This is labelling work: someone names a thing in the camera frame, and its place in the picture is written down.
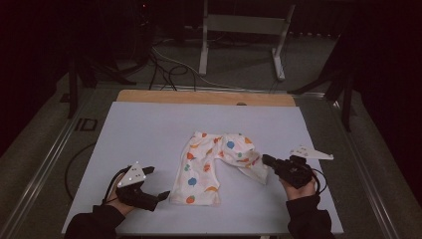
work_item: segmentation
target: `black handheld controller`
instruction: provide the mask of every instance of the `black handheld controller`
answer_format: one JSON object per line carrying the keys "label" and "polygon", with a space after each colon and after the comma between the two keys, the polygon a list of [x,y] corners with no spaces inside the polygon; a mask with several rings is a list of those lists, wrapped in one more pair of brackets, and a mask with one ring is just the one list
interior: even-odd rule
{"label": "black handheld controller", "polygon": [[[127,173],[129,169],[130,169],[130,166],[120,170],[111,181],[110,186],[112,186],[113,182],[120,174]],[[154,171],[154,167],[145,167],[142,169],[142,171],[146,175],[146,174],[152,173]],[[158,202],[165,200],[170,194],[170,191],[162,192],[158,194],[158,196],[146,194],[140,189],[142,184],[143,184],[143,181],[139,181],[132,185],[118,187],[115,190],[115,194],[117,195],[118,200],[128,206],[133,206],[133,207],[137,207],[137,208],[141,208],[141,209],[145,209],[149,211],[154,211]],[[110,187],[108,188],[108,191],[105,195],[105,199],[103,200],[103,203],[106,202],[106,198],[108,196],[109,190],[110,190]]]}
{"label": "black handheld controller", "polygon": [[314,176],[313,170],[303,157],[292,155],[289,159],[282,160],[263,154],[263,162],[295,189],[307,185]]}

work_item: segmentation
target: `white fabric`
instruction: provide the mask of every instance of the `white fabric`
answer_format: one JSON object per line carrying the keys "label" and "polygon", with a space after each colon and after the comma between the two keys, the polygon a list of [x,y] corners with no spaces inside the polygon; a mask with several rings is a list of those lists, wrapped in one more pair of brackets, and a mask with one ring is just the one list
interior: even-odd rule
{"label": "white fabric", "polygon": [[252,142],[240,133],[208,134],[196,131],[185,146],[170,194],[170,202],[190,205],[218,205],[220,183],[215,159],[237,166],[250,178],[266,184],[268,167]]}

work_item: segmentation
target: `dark background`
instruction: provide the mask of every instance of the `dark background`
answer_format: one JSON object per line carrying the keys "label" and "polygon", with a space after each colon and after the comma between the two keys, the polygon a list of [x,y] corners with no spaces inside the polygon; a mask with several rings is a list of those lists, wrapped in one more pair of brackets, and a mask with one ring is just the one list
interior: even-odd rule
{"label": "dark background", "polygon": [[[117,1],[23,0],[0,3],[1,144],[3,154],[43,103],[55,92],[56,82],[68,71],[68,52],[87,54],[111,64],[113,56],[127,56],[121,43],[133,41],[109,33],[120,24],[132,24],[127,12],[114,14],[115,26],[102,22],[103,7]],[[201,25],[202,1],[153,1],[149,12],[171,37],[184,39],[184,26]],[[422,192],[422,145],[418,82],[422,75],[420,23],[417,1],[296,1],[291,32],[338,38],[322,75],[353,69],[354,88],[389,146],[419,202]],[[278,17],[289,2],[211,1],[210,12]],[[108,34],[108,41],[101,41]],[[99,57],[101,52],[110,52]]]}

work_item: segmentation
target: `pant leg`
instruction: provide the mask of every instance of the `pant leg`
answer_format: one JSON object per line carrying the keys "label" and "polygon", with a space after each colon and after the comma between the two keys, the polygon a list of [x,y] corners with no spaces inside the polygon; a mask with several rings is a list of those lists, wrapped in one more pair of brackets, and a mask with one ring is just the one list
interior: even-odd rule
{"label": "pant leg", "polygon": [[220,203],[220,183],[215,175],[215,157],[220,135],[195,132],[181,155],[170,202],[192,205]]}
{"label": "pant leg", "polygon": [[221,141],[221,159],[237,166],[244,174],[262,183],[267,183],[268,166],[262,161],[262,156],[255,151],[255,146],[246,136],[224,134]]}

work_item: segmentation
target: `white table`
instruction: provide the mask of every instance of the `white table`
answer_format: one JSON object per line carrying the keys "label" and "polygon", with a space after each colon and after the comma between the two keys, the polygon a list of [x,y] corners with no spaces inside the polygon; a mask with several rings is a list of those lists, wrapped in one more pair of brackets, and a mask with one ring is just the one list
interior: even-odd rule
{"label": "white table", "polygon": [[[157,195],[171,190],[181,151],[195,130],[241,132],[257,151],[278,158],[288,158],[290,150],[300,144],[313,146],[296,107],[113,103],[63,232],[74,215],[90,212],[93,205],[101,203],[112,176],[135,161],[155,167],[142,186],[145,193]],[[309,164],[321,170],[318,160],[310,159]],[[216,171],[221,183],[221,205],[174,205],[167,199],[154,212],[131,212],[116,228],[117,233],[156,236],[288,233],[287,197],[277,175],[271,172],[267,185],[263,185],[219,160]],[[332,232],[341,233],[329,189],[322,193],[319,207],[328,210]]]}

